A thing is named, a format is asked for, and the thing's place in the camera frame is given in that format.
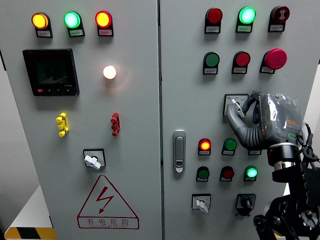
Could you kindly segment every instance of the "gray metal panel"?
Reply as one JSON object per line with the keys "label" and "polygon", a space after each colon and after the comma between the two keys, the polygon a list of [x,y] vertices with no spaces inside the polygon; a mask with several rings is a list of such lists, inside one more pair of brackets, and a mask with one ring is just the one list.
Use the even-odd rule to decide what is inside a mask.
{"label": "gray metal panel", "polygon": [[[0,5],[0,48],[57,238],[161,239],[157,1],[1,0]],[[95,15],[101,10],[113,17],[114,37],[97,35]],[[85,37],[69,38],[68,11],[80,14]],[[36,12],[50,17],[53,39],[36,37],[31,23]],[[73,49],[80,95],[35,97],[22,51],[56,48]],[[107,65],[117,69],[112,81],[102,74]],[[63,138],[55,121],[61,112],[70,128]],[[116,138],[114,112],[121,123]],[[85,167],[82,153],[96,148],[104,148],[106,156],[106,168],[99,171]],[[139,230],[79,229],[77,215],[99,175],[108,177],[137,214]]]}
{"label": "gray metal panel", "polygon": [[[285,32],[268,33],[271,10],[287,6],[290,17]],[[253,31],[235,33],[241,8],[253,6],[256,19]],[[161,0],[161,66],[163,109],[163,171],[165,239],[237,240],[258,238],[253,217],[265,213],[265,206],[281,196],[284,184],[272,181],[273,167],[267,153],[248,156],[239,145],[234,156],[222,156],[224,140],[235,138],[222,116],[224,94],[248,93],[252,90],[282,93],[298,100],[306,111],[312,83],[320,57],[319,1],[195,1]],[[205,15],[210,8],[223,13],[220,34],[204,34]],[[274,75],[259,73],[264,54],[272,49],[286,51],[286,65]],[[246,51],[251,56],[246,75],[231,75],[235,53]],[[207,52],[220,57],[218,75],[202,74]],[[185,130],[186,168],[174,173],[173,132]],[[212,142],[211,156],[198,156],[198,142]],[[254,165],[256,182],[244,182],[244,171]],[[208,182],[196,182],[197,169],[207,166]],[[224,166],[232,166],[232,182],[219,182]],[[211,194],[209,214],[191,209],[192,194]],[[250,217],[235,216],[237,194],[256,194]]]}

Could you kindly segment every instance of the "meter display screen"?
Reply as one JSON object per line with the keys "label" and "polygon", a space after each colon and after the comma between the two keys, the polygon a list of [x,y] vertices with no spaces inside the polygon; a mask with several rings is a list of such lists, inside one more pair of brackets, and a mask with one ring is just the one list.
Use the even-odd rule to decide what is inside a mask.
{"label": "meter display screen", "polygon": [[23,57],[33,95],[79,95],[72,49],[28,49]]}

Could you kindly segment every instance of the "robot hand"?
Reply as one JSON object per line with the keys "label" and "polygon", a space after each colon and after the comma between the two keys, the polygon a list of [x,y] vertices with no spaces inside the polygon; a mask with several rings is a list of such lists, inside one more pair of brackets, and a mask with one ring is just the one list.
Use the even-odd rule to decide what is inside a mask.
{"label": "robot hand", "polygon": [[248,112],[255,103],[250,128],[238,117],[237,108],[229,104],[226,119],[240,144],[248,150],[263,150],[280,143],[298,144],[302,134],[302,114],[296,103],[282,94],[253,91],[242,106]]}

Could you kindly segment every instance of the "yellow and black stripe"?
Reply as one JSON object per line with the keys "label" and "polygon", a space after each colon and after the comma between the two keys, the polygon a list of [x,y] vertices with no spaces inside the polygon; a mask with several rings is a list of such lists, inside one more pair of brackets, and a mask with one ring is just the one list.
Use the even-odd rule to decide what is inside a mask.
{"label": "yellow and black stripe", "polygon": [[56,233],[52,227],[10,227],[6,231],[6,240],[46,239],[56,240]]}

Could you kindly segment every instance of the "lightning bolt symbol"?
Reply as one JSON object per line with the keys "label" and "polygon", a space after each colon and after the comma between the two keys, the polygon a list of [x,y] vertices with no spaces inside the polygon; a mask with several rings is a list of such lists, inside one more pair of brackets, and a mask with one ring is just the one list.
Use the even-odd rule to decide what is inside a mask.
{"label": "lightning bolt symbol", "polygon": [[108,197],[101,198],[101,197],[103,196],[103,194],[105,194],[105,192],[107,191],[107,189],[108,189],[108,188],[105,186],[105,187],[102,189],[102,191],[101,191],[100,195],[98,196],[98,198],[95,200],[96,202],[99,202],[99,201],[108,199],[108,201],[106,202],[106,204],[104,205],[104,207],[103,207],[103,208],[100,208],[99,214],[104,211],[104,209],[105,209],[105,207],[108,205],[108,203],[110,203],[110,201],[114,198],[114,195],[113,195],[113,196],[108,196]]}

